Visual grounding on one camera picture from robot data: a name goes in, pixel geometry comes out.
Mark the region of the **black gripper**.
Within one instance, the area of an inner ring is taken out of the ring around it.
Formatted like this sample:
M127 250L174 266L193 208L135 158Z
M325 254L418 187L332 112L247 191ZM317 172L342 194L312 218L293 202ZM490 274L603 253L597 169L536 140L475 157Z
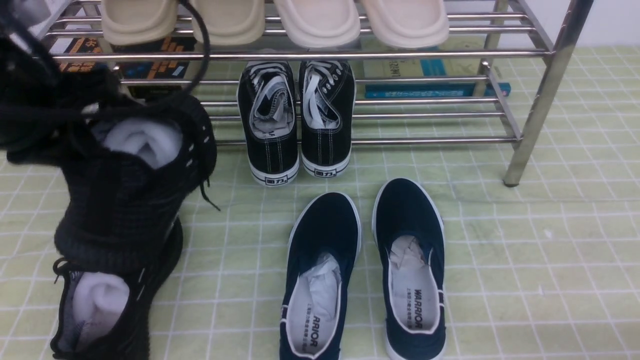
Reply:
M21 166L94 157L92 126L126 116L126 98L109 70L62 72L30 32L48 13L41 0L1 2L1 151Z

